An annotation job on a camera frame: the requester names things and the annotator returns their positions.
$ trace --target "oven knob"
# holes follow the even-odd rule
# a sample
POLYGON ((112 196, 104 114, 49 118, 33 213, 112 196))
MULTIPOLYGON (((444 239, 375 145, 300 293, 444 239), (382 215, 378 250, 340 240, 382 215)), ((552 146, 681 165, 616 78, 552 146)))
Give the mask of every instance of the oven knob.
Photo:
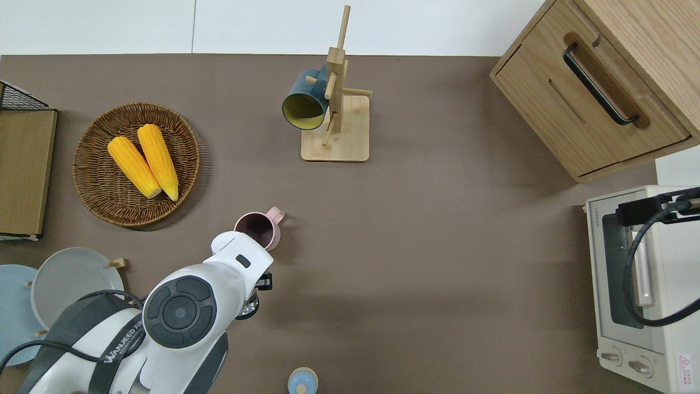
POLYGON ((639 374, 644 375, 644 377, 650 378, 654 373, 651 367, 651 362, 646 357, 640 357, 640 360, 630 361, 627 364, 639 374))
POLYGON ((605 353, 599 353, 600 358, 603 360, 607 360, 608 362, 620 366, 622 365, 622 354, 620 353, 620 350, 616 347, 611 347, 608 351, 605 353))
POLYGON ((608 361, 620 361, 620 356, 615 353, 601 353, 601 357, 608 361))

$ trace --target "pink mug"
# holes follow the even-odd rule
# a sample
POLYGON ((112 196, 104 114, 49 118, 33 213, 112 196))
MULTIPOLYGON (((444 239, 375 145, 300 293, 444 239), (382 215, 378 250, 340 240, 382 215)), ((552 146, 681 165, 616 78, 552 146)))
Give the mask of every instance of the pink mug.
POLYGON ((241 216, 233 226, 234 231, 244 233, 270 251, 279 243, 279 222, 284 219, 284 212, 272 207, 267 213, 248 212, 241 216))

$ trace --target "yellow corn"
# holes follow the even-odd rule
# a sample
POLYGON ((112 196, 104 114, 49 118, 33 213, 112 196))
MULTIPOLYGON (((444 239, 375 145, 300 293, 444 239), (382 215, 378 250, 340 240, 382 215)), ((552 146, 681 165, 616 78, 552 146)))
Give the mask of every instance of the yellow corn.
POLYGON ((171 200, 177 201, 177 174, 168 148, 165 146, 163 134, 158 126, 151 124, 143 125, 138 134, 141 148, 158 184, 171 200))
POLYGON ((115 137, 107 144, 107 151, 119 168, 146 198, 160 193, 160 186, 148 168, 143 156, 126 137, 115 137))

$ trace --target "white wall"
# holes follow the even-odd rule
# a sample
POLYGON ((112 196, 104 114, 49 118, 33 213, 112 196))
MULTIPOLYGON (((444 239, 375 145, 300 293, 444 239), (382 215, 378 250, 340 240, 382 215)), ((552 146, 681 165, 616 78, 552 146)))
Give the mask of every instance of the white wall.
MULTIPOLYGON (((0 0, 0 55, 326 53, 500 56, 544 0, 0 0)), ((700 184, 700 147, 657 160, 700 184)))

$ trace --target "oven window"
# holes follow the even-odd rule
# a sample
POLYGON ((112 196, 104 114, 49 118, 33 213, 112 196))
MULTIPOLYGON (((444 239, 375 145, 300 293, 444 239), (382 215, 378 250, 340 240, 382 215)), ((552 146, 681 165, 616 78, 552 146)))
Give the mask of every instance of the oven window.
MULTIPOLYGON (((622 274, 624 273, 624 260, 627 257, 627 239, 625 229, 618 223, 615 214, 603 216, 603 239, 605 241, 605 263, 608 269, 608 294, 610 299, 610 317, 617 324, 627 327, 642 329, 644 325, 634 320, 624 305, 622 292, 622 274)), ((635 306, 641 314, 642 308, 635 306)))

